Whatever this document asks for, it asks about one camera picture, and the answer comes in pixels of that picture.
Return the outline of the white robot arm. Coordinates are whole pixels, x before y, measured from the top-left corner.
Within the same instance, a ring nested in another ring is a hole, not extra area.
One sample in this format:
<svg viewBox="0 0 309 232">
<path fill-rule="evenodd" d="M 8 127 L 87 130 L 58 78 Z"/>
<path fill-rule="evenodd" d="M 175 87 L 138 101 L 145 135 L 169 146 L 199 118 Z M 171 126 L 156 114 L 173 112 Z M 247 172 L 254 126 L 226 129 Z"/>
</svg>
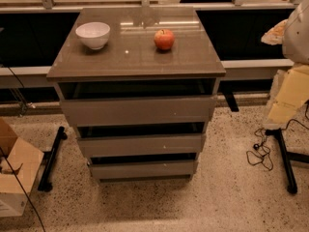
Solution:
<svg viewBox="0 0 309 232">
<path fill-rule="evenodd" d="M 302 0 L 288 19 L 263 34 L 261 42 L 282 45 L 283 55 L 295 63 L 309 64 L 309 0 Z"/>
</svg>

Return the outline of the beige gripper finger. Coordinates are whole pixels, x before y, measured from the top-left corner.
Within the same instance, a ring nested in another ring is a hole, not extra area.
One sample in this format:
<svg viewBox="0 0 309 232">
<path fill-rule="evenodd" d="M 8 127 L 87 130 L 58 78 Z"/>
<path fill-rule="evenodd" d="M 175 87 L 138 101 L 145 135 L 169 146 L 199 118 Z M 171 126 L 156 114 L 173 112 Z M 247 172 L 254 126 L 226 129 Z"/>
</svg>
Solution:
<svg viewBox="0 0 309 232">
<path fill-rule="evenodd" d="M 274 25 L 271 29 L 263 34 L 261 37 L 261 42 L 269 45 L 277 45 L 283 42 L 285 25 L 287 23 L 287 19 L 284 19 Z"/>
</svg>

